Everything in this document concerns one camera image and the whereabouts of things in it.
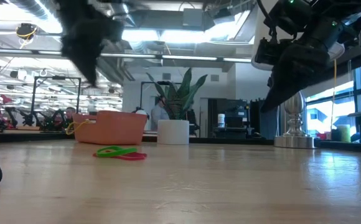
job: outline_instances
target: snake plant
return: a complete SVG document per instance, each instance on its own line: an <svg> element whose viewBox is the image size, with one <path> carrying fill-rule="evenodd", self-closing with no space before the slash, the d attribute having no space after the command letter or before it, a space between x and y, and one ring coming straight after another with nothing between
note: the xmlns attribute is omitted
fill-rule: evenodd
<svg viewBox="0 0 361 224"><path fill-rule="evenodd" d="M192 69L189 68L186 71L179 88L176 84L169 82L163 89L160 84L154 81L150 74L147 73L147 75L150 80L154 82L157 92L166 98L164 109L167 111L169 119L185 118L185 114L193 102L194 95L205 83L205 79L207 78L207 75L204 75L197 80L195 85L190 86L190 82L192 81Z"/></svg>

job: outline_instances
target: ceiling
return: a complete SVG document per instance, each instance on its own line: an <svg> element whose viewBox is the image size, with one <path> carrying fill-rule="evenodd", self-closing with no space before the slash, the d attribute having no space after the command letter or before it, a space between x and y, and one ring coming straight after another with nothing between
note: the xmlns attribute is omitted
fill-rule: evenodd
<svg viewBox="0 0 361 224"><path fill-rule="evenodd" d="M0 49L19 49L22 47L27 50L60 50L60 33L58 32L61 32L61 28L54 16L42 21L31 11L27 12L24 8L13 4L15 1L9 2L10 4L0 4ZM47 6L48 12L54 12L49 7L52 5L50 0L39 0L39 2ZM149 10L131 12L130 16L136 24L131 26L128 23L123 34L124 40L115 44L107 44L104 52L251 57L252 45L250 40L254 36L256 17L253 1L195 0L193 2L179 2L158 0L141 2L149 7ZM115 11L107 5L93 3L107 13ZM230 11L236 15L235 21L227 25L215 26L213 15L219 9L228 6L232 7ZM193 17L195 13L203 13L201 26L182 26L182 21L185 24L189 16ZM27 45L23 45L24 41L19 39L15 33L16 28L22 22L39 26L37 35ZM22 105L21 107L27 110L30 108L34 77L42 74L44 77L40 80L43 82L38 81L39 87L36 89L35 102L38 103L36 103L35 108L37 110L46 110L47 108L54 110L59 107L63 108L63 105L66 107L75 106L78 80L70 78L81 78L82 102L80 108L82 111L86 112L90 105L98 110L107 110L108 108L121 110L121 85L124 82L144 80L145 76L141 73L146 69L154 69L156 73L163 73L168 67L177 67L177 69L200 67L217 68L222 72L227 72L231 66L232 63L228 62L99 58L97 70L99 89L92 90L87 88L87 83L84 83L85 79L65 58L27 58L0 55L0 94L15 99L14 105ZM17 78L11 77L11 73L13 76L14 72L19 74ZM66 79L52 80L46 78L54 75ZM114 93L109 93L109 89L114 90ZM51 99L49 98L50 95L58 97Z"/></svg>

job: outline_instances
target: table surface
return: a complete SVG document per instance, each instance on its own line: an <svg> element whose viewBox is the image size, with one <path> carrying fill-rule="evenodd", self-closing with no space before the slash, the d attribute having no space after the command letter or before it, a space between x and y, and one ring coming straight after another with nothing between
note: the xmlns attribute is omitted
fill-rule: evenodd
<svg viewBox="0 0 361 224"><path fill-rule="evenodd" d="M0 223L361 223L361 153L72 140L0 144Z"/></svg>

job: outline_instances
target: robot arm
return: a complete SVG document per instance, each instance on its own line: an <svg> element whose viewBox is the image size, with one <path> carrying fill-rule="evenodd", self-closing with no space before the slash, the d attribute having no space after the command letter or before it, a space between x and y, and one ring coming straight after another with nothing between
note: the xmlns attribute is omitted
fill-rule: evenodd
<svg viewBox="0 0 361 224"><path fill-rule="evenodd" d="M261 39L256 56L257 63L273 65L270 90L262 107L269 111L292 97L298 91L315 85L326 77L329 49L337 41L357 36L359 30L346 24L361 14L359 0L279 0L267 13L258 0L264 24L270 28L271 40ZM276 27L293 39L277 40Z"/></svg>

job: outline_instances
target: potted plant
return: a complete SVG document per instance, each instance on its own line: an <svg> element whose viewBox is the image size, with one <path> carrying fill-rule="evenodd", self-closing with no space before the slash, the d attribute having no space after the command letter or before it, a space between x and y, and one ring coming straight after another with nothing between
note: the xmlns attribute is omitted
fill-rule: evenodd
<svg viewBox="0 0 361 224"><path fill-rule="evenodd" d="M153 77L147 73L150 80L154 82L157 92L166 98L164 109L170 120L158 121L157 143L159 144L188 144L189 143L189 121L183 120L193 102L197 90L205 83L207 75L200 77L195 85L192 81L192 69L189 68L177 87L169 82L162 88Z"/></svg>

